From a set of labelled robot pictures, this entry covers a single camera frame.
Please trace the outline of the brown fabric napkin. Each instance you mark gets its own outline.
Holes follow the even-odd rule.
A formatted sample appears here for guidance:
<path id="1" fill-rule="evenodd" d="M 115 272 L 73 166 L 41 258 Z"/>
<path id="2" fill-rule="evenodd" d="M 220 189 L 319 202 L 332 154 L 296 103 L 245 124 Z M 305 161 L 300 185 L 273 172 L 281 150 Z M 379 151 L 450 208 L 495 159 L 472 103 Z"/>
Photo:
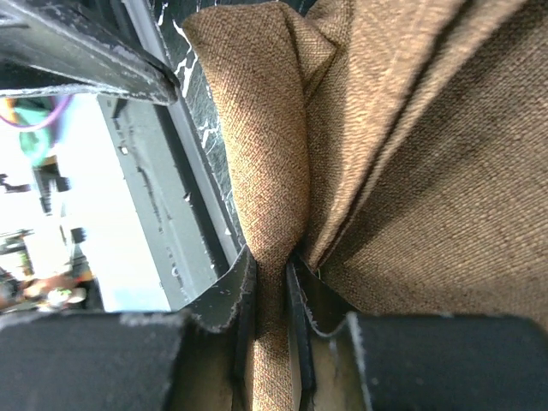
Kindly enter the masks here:
<path id="1" fill-rule="evenodd" d="M 259 266 L 254 409 L 293 406 L 293 250 L 369 313 L 546 324 L 546 2 L 272 1 L 182 28 Z"/>

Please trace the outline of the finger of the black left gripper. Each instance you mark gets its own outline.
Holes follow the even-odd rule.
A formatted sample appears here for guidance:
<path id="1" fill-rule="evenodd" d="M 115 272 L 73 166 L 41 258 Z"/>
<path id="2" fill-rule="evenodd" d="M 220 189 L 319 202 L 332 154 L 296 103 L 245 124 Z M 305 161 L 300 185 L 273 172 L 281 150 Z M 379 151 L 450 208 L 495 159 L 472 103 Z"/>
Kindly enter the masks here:
<path id="1" fill-rule="evenodd" d="M 1 95 L 95 93 L 170 105 L 170 69 L 76 1 L 1 3 Z"/>

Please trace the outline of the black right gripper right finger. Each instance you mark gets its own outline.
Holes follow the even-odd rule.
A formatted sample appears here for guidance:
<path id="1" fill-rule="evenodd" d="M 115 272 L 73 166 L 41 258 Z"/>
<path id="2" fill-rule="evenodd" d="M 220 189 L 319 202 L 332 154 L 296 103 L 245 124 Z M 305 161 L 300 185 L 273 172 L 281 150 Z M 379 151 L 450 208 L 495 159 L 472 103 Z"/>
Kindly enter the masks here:
<path id="1" fill-rule="evenodd" d="M 547 335 L 532 320 L 366 315 L 298 257 L 285 277 L 295 409 L 546 409 Z"/>

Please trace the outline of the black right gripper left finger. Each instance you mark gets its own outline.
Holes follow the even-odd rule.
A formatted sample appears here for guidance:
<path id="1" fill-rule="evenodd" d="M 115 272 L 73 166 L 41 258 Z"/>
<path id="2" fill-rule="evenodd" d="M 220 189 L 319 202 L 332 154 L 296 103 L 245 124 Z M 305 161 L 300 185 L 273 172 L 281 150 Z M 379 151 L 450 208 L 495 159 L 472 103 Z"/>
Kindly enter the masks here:
<path id="1" fill-rule="evenodd" d="M 256 262 L 176 312 L 1 317 L 4 410 L 249 410 Z"/>

